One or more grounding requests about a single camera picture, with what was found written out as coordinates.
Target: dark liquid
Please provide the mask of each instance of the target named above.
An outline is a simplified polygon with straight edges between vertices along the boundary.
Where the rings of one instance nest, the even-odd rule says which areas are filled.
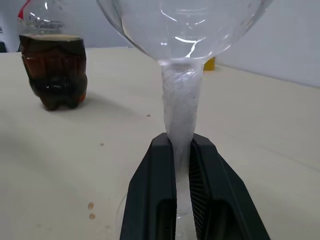
[[[76,108],[86,97],[83,39],[69,35],[21,35],[22,60],[30,86],[48,110]]]

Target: red label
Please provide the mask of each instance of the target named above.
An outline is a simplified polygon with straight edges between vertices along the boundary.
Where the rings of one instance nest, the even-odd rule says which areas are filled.
[[[19,11],[19,14],[18,14],[18,18],[19,19],[24,19],[24,9],[25,7],[28,5],[28,3],[30,3],[31,0],[26,0],[26,3],[22,6],[22,8],[20,9]]]

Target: stain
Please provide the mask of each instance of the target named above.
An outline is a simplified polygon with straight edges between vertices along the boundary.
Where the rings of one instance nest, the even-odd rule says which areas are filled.
[[[95,206],[95,204],[93,202],[89,202],[88,209],[92,210],[92,209],[94,209],[94,206]]]
[[[96,218],[96,215],[95,215],[94,213],[91,213],[91,214],[89,215],[89,218],[90,218],[91,220],[93,220],[93,219]]]

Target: table surface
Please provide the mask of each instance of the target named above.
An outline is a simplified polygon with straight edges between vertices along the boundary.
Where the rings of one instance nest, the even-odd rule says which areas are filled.
[[[20,54],[0,54],[1,239],[115,239],[129,181],[165,131],[161,72],[135,49],[93,48],[87,76],[78,109],[48,112]],[[320,239],[319,104],[318,88],[225,66],[204,75],[196,133],[243,179],[273,240]]]

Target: yellow object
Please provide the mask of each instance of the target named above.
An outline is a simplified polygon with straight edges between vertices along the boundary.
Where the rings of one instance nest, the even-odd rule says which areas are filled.
[[[213,58],[211,58],[209,61],[207,61],[204,65],[203,71],[213,71],[215,70],[215,61],[216,61],[216,57],[214,56]]]

